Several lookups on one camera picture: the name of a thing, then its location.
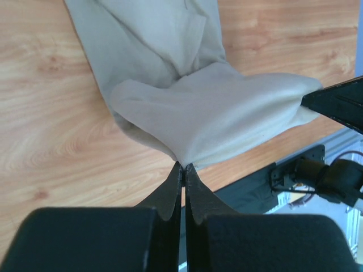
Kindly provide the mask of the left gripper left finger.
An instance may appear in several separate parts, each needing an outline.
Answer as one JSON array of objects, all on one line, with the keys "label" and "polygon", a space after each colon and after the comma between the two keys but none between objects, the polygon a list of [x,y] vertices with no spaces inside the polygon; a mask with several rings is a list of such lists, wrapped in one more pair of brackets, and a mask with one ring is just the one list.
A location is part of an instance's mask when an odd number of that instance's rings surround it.
[{"label": "left gripper left finger", "polygon": [[21,223],[2,271],[177,271],[182,168],[134,207],[44,207]]}]

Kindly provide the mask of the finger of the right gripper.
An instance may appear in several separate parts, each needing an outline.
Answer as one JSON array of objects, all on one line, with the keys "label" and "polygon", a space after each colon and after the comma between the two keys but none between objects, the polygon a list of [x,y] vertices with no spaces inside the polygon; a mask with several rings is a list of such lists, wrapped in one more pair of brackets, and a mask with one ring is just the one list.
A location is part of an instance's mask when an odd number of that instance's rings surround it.
[{"label": "finger of the right gripper", "polygon": [[362,76],[305,95],[301,105],[352,130],[362,130]]}]

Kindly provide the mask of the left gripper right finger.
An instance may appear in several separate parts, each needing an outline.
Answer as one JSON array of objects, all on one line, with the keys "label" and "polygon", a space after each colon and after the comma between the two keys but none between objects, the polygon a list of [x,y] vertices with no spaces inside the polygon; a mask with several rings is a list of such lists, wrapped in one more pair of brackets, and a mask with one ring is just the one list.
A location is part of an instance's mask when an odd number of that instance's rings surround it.
[{"label": "left gripper right finger", "polygon": [[189,271],[355,271],[344,234],[323,215],[241,214],[184,172]]}]

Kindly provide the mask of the beige t shirt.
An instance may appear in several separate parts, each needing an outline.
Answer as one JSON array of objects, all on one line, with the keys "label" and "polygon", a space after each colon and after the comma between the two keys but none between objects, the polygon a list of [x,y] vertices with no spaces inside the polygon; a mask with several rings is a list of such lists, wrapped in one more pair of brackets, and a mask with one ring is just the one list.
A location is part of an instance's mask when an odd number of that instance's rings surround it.
[{"label": "beige t shirt", "polygon": [[320,81],[242,75],[226,60],[217,1],[66,1],[100,93],[131,139],[181,165],[238,156],[317,115]]}]

